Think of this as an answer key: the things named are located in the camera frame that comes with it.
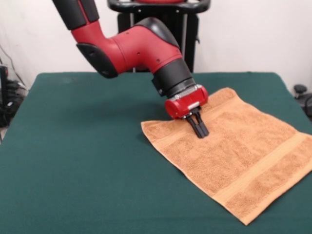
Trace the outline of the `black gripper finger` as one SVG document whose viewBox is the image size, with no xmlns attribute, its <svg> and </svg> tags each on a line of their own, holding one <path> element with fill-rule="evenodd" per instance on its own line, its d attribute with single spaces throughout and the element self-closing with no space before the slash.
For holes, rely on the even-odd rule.
<svg viewBox="0 0 312 234">
<path fill-rule="evenodd" d="M 198 138 L 204 138 L 204 133 L 202 132 L 200 126 L 195 123 L 191 116 L 185 118 L 187 122 L 191 125 L 192 129 L 194 130 L 196 136 Z"/>
<path fill-rule="evenodd" d="M 209 135 L 209 131 L 201 118 L 200 108 L 193 109 L 193 115 L 195 116 L 197 120 L 196 128 L 197 128 L 197 131 L 200 132 L 200 136 L 207 137 Z"/>
</svg>

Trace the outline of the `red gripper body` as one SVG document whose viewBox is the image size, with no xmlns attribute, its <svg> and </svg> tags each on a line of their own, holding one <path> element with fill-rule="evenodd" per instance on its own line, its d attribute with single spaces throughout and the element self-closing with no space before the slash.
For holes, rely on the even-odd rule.
<svg viewBox="0 0 312 234">
<path fill-rule="evenodd" d="M 194 108 L 206 104 L 208 92 L 202 85 L 196 84 L 165 101 L 165 109 L 173 119 L 183 118 Z"/>
</svg>

